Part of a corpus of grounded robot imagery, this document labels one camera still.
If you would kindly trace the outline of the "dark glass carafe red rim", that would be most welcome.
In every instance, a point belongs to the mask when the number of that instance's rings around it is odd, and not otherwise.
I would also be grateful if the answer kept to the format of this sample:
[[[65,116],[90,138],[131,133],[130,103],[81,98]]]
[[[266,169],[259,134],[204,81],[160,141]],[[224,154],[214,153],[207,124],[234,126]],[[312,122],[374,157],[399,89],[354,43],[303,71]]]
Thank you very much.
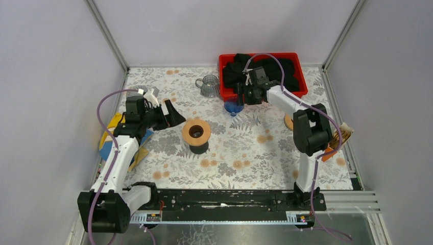
[[[207,152],[208,148],[209,148],[208,142],[206,142],[200,146],[193,146],[193,145],[189,146],[189,149],[191,150],[191,152],[194,154],[197,154],[197,155],[200,155],[200,154]]]

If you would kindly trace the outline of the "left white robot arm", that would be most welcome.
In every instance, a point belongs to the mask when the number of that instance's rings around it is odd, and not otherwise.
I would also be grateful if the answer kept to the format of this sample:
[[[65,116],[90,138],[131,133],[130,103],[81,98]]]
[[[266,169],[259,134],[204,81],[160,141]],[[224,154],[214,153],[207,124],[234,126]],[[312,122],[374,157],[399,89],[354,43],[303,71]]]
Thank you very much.
[[[161,104],[144,96],[127,98],[123,119],[111,132],[112,146],[100,177],[89,191],[79,194],[77,203],[84,229],[88,233],[125,233],[131,215],[141,206],[147,210],[158,205],[154,186],[138,185],[123,192],[128,168],[148,129],[153,131],[175,127],[186,119],[170,100]]]

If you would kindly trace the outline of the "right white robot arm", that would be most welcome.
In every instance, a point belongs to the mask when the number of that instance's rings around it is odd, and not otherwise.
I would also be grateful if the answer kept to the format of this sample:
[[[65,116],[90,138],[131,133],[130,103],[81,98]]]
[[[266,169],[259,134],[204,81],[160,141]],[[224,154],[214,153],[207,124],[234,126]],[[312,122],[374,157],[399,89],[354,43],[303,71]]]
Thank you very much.
[[[322,155],[332,139],[329,116],[322,104],[309,105],[281,86],[271,81],[263,67],[244,69],[247,79],[237,86],[239,105],[260,105],[267,102],[293,121],[293,141],[300,152],[300,170],[294,185],[293,204],[306,210],[313,204],[313,195],[319,190],[314,186],[318,172],[316,159]]]

